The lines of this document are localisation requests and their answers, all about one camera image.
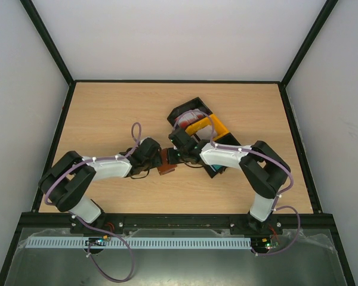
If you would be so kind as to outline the brown leather card holder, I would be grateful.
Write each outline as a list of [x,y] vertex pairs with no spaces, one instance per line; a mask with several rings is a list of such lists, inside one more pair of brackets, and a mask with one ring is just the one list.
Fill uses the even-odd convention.
[[176,164],[169,163],[167,148],[164,148],[160,151],[160,157],[161,157],[162,164],[157,167],[157,170],[161,176],[171,173],[176,169],[177,167]]

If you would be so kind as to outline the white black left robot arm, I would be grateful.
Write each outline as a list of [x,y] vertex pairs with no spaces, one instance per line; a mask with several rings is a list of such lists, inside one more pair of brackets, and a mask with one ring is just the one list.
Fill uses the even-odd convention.
[[112,157],[82,157],[76,151],[67,152],[38,183],[46,203],[60,212],[69,212],[86,223],[93,223],[102,209],[85,193],[93,181],[109,178],[133,178],[141,172],[162,165],[161,146],[154,139],[144,138],[128,154]]

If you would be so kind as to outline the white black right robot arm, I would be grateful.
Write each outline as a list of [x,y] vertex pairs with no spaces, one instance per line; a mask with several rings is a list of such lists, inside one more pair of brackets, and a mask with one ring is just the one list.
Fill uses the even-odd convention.
[[205,139],[196,141],[182,128],[172,131],[168,138],[185,162],[240,169],[255,192],[248,226],[257,234],[269,227],[269,216],[282,193],[293,187],[294,178],[291,168],[266,142],[241,146]]

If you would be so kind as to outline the red white card stack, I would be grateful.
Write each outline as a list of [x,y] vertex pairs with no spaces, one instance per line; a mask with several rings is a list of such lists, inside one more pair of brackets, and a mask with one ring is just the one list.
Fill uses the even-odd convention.
[[193,122],[198,119],[204,118],[204,115],[200,112],[199,109],[190,110],[186,114],[182,114],[176,118],[176,122],[181,128],[185,128],[188,125],[191,125]]

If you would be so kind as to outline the teal card stack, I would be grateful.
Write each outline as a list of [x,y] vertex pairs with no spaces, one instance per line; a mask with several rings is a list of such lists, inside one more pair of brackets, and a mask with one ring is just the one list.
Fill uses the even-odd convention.
[[221,165],[211,165],[211,168],[215,172],[223,172],[223,170],[224,170],[224,166],[221,166]]

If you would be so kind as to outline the yellow middle tray compartment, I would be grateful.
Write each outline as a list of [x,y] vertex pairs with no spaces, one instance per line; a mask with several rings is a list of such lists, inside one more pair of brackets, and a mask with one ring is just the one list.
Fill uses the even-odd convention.
[[213,127],[211,121],[207,117],[204,117],[188,125],[185,129],[186,133],[199,140],[209,140],[212,136],[213,141],[216,141],[229,133],[229,130],[217,116],[212,114],[210,115],[210,118],[214,124]]

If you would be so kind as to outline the black right tray compartment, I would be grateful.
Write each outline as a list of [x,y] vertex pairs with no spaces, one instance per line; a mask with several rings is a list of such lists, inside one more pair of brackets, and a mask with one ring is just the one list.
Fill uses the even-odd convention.
[[[215,142],[218,144],[224,144],[224,145],[234,145],[234,146],[240,145],[240,142],[231,133],[227,133],[226,135],[215,140]],[[218,174],[224,173],[225,170],[227,169],[227,167],[224,166],[223,172],[215,172],[215,171],[213,171],[213,169],[211,168],[210,165],[206,165],[203,168],[205,169],[205,171],[207,172],[207,174],[209,175],[210,178],[214,178]]]

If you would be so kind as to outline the black tray compartment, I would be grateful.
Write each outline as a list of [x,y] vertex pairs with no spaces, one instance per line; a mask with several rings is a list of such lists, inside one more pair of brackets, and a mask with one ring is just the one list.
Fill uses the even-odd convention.
[[176,128],[180,127],[175,121],[176,118],[182,114],[188,113],[190,110],[195,109],[199,109],[200,112],[204,115],[204,117],[206,117],[205,114],[212,114],[212,111],[207,107],[207,105],[199,97],[196,97],[190,101],[185,102],[182,105],[179,105],[178,107],[175,107],[167,117],[167,121],[170,123],[173,130],[175,130]]
[[[226,135],[215,140],[215,142],[218,144],[224,144],[224,145],[234,145],[234,146],[240,145],[240,142],[231,133],[227,133]],[[210,165],[206,165],[203,168],[205,169],[205,171],[207,172],[207,174],[209,175],[210,178],[214,178],[218,174],[224,173],[225,170],[227,169],[227,167],[224,166],[223,172],[215,172],[215,171],[213,171],[213,169],[211,168]]]

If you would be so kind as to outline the black left tray compartment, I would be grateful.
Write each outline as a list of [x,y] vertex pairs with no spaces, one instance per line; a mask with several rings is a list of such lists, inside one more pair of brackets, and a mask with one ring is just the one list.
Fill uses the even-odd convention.
[[204,117],[206,117],[205,114],[212,114],[212,111],[207,107],[207,105],[199,97],[196,97],[190,101],[185,102],[182,105],[179,105],[178,107],[175,107],[167,117],[167,121],[170,123],[173,130],[175,130],[176,128],[180,127],[175,121],[176,118],[182,114],[188,113],[190,110],[195,109],[199,109],[200,112],[204,115]]

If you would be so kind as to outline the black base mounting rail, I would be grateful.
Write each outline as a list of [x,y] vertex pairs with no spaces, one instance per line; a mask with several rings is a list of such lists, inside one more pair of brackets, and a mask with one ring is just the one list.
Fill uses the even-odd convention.
[[269,235],[282,231],[282,223],[275,215],[265,222],[250,214],[114,214],[103,213],[91,227],[116,234],[129,235],[140,229],[210,229],[230,231],[237,235]]

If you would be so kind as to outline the black metal cage frame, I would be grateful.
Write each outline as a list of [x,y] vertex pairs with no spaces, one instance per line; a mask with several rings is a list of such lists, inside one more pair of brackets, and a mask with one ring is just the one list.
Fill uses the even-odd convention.
[[[304,181],[306,183],[307,192],[309,196],[309,200],[311,202],[313,214],[304,214],[302,215],[303,221],[301,222],[302,226],[306,228],[314,228],[314,229],[322,229],[322,228],[329,228],[331,230],[332,238],[334,246],[338,251],[338,258],[340,261],[341,269],[343,271],[343,275],[345,278],[345,282],[347,285],[354,285],[354,278],[350,270],[350,266],[348,264],[344,248],[342,246],[342,242],[337,230],[337,226],[335,224],[334,218],[332,214],[327,214],[322,211],[322,207],[320,204],[320,200],[317,194],[317,190],[314,184],[314,180],[311,175],[310,166],[308,164],[308,160],[305,154],[304,144],[301,139],[301,135],[299,132],[299,128],[296,123],[295,115],[291,107],[291,103],[286,91],[287,85],[290,83],[293,75],[295,74],[296,70],[300,66],[302,60],[304,59],[305,55],[309,51],[312,43],[314,42],[315,38],[319,34],[321,28],[329,18],[331,12],[333,11],[334,7],[337,4],[337,0],[327,0],[325,1],[322,9],[320,10],[317,18],[315,19],[311,29],[309,30],[307,36],[305,37],[301,47],[299,48],[295,58],[292,60],[289,69],[287,70],[284,78],[281,81],[277,81],[275,84],[279,88],[280,96],[282,99],[282,103],[285,109],[286,117],[288,120],[288,124],[290,127],[292,139],[294,142],[294,146],[297,152],[298,161],[301,166],[301,171],[303,173]],[[41,19],[34,3],[32,1],[22,1],[22,6],[27,12],[30,20],[32,21],[34,27],[36,28],[38,34],[40,35],[41,39],[43,40],[45,46],[47,47],[49,53],[51,54],[52,58],[54,59],[57,67],[61,71],[65,81],[68,84],[68,92],[61,110],[61,115],[58,120],[57,129],[54,133],[53,141],[48,153],[48,157],[45,163],[45,168],[48,169],[51,167],[52,159],[54,158],[57,150],[57,145],[59,143],[63,126],[66,121],[67,112],[70,107],[70,103],[73,98],[73,91],[75,90],[76,84],[78,83],[77,80],[73,79],[72,75],[68,71],[67,65],[63,61],[62,56],[60,55],[57,46],[55,45],[52,37],[50,36],[44,22]],[[2,266],[0,272],[0,285],[4,285],[8,279],[8,273],[10,271],[10,266],[13,262],[14,254],[15,254],[15,247],[19,242],[20,238],[20,231],[25,226],[62,226],[67,223],[67,216],[63,214],[40,214],[38,212],[39,207],[41,205],[41,192],[37,191],[36,197],[34,199],[32,209],[29,212],[24,212],[20,216],[19,223],[17,225],[16,231],[12,238],[10,247],[8,249],[7,255],[4,260],[4,264]]]

